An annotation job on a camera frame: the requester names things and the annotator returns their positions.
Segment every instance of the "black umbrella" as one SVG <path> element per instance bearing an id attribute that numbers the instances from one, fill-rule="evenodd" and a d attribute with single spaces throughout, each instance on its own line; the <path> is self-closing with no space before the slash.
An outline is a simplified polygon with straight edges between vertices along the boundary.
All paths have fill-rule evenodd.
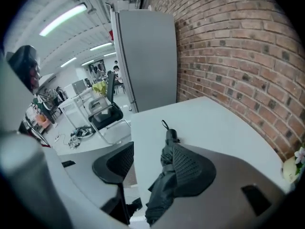
<path id="1" fill-rule="evenodd" d="M 163 170 L 148 189 L 152 194 L 145 212 L 150 226 L 172 205 L 174 198 L 200 194 L 216 176 L 215 166 L 209 159 L 198 158 L 199 155 L 179 145 L 177 132 L 170 129 L 164 120 L 162 124 L 167 129 L 161 154 Z M 191 169 L 191 173 L 185 172 L 187 169 Z"/>

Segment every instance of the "desk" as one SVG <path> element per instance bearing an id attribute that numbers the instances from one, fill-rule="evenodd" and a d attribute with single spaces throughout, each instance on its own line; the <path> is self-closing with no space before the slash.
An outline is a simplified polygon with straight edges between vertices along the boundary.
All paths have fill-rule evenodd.
<path id="1" fill-rule="evenodd" d="M 162 172 L 166 129 L 161 120 L 177 131 L 182 144 L 243 159 L 284 192 L 289 190 L 281 176 L 282 161 L 268 143 L 234 113 L 201 97 L 132 115 L 134 167 L 144 207 L 151 195 L 148 188 Z"/>
<path id="2" fill-rule="evenodd" d="M 94 95 L 92 92 L 92 88 L 89 87 L 88 89 L 86 89 L 85 91 L 83 91 L 82 93 L 80 93 L 79 95 L 73 97 L 73 98 L 68 98 L 66 99 L 64 102 L 62 102 L 58 107 L 61 109 L 61 111 L 63 112 L 64 116 L 67 118 L 67 120 L 69 121 L 69 123 L 72 125 L 72 127 L 75 129 L 76 126 L 73 124 L 73 122 L 71 121 L 71 119 L 68 117 L 69 114 L 74 113 L 74 112 L 78 112 L 79 115 L 81 116 L 81 118 L 85 121 L 85 123 L 90 126 L 90 122 L 88 120 L 88 118 L 83 114 L 83 112 L 80 109 L 80 106 L 82 105 L 82 101 L 81 99 L 86 102 L 88 101 L 90 98 L 94 99 Z M 67 111 L 65 108 L 73 105 L 74 109 Z"/>

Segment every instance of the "fluorescent light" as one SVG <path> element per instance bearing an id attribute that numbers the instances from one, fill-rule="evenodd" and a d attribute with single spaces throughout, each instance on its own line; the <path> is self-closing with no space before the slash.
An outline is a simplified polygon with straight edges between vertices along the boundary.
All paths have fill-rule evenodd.
<path id="1" fill-rule="evenodd" d="M 102 47 L 106 47 L 106 46 L 109 46 L 109 45 L 112 45 L 112 43 L 109 42 L 109 43 L 105 43 L 105 44 L 99 45 L 97 47 L 91 48 L 90 51 L 93 51 L 95 49 L 99 49 L 99 48 L 102 48 Z"/>
<path id="2" fill-rule="evenodd" d="M 46 28 L 44 28 L 39 35 L 40 36 L 46 36 L 48 35 L 52 30 L 54 30 L 57 26 L 59 26 L 60 24 L 62 24 L 63 22 L 65 22 L 66 20 L 70 19 L 71 17 L 73 17 L 74 15 L 77 15 L 83 11 L 87 10 L 87 7 L 85 4 L 81 4 L 76 6 L 75 8 L 65 12 L 64 14 L 62 14 L 61 16 L 57 17 L 55 20 L 53 20 L 50 24 L 48 24 L 46 26 Z"/>
<path id="3" fill-rule="evenodd" d="M 84 66 L 84 65 L 86 65 L 86 64 L 89 64 L 89 63 L 91 63 L 91 62 L 94 62 L 94 60 L 90 60 L 90 61 L 88 61 L 88 62 L 86 62 L 86 63 L 83 63 L 82 66 Z"/>
<path id="4" fill-rule="evenodd" d="M 109 54 L 105 54 L 104 57 L 107 57 L 107 56 L 110 56 L 110 55 L 113 55 L 113 54 L 116 54 L 116 52 L 112 52 L 112 53 L 109 53 Z"/>
<path id="5" fill-rule="evenodd" d="M 67 64 L 71 63 L 71 62 L 74 61 L 74 60 L 76 60 L 75 57 L 72 58 L 72 59 L 70 59 L 70 60 L 68 60 L 66 63 L 62 64 L 62 65 L 61 65 L 61 68 L 62 68 L 62 67 L 65 67 Z"/>

